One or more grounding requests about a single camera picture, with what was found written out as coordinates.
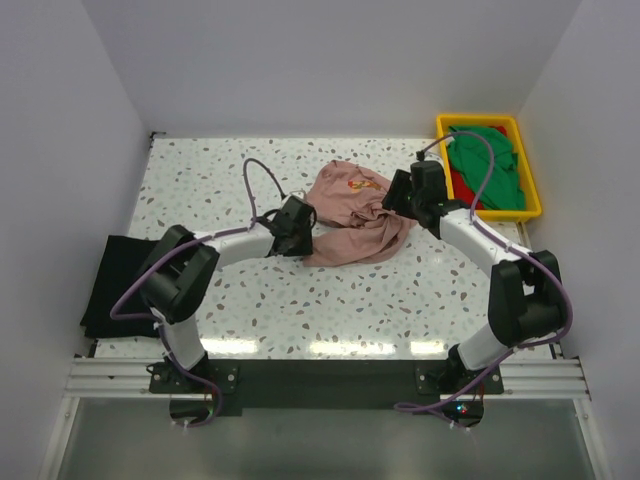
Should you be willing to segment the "pink t shirt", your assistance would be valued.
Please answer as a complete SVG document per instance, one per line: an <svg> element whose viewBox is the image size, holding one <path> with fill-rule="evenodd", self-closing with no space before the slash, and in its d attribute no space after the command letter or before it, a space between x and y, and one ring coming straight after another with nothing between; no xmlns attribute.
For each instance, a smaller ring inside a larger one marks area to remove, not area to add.
<svg viewBox="0 0 640 480"><path fill-rule="evenodd" d="M333 160L307 194L317 221L328 230L313 238L307 267L374 264L393 257L416 222L382 206L391 182L368 168Z"/></svg>

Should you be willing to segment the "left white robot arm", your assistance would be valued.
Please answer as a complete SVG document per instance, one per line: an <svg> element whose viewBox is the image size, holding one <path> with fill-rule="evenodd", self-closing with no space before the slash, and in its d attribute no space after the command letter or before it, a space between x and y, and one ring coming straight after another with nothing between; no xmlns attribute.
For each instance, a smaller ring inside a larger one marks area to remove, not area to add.
<svg viewBox="0 0 640 480"><path fill-rule="evenodd" d="M214 381L196 321L214 272L246 260L309 256L316 221L315 209L290 195L250 227L197 237L176 225L165 233L141 267L139 292L185 384Z"/></svg>

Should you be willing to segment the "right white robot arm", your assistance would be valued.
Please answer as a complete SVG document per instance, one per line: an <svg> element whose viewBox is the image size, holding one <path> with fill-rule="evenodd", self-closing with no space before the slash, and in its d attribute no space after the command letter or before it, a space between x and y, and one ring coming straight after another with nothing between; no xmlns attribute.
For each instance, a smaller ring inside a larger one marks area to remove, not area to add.
<svg viewBox="0 0 640 480"><path fill-rule="evenodd" d="M556 257L511 243L468 204L448 198L438 162L417 161L408 171L398 169L382 206L461 251L489 279L487 324L449 349L445 366L433 378L440 392L474 381L514 349L568 326L570 301Z"/></svg>

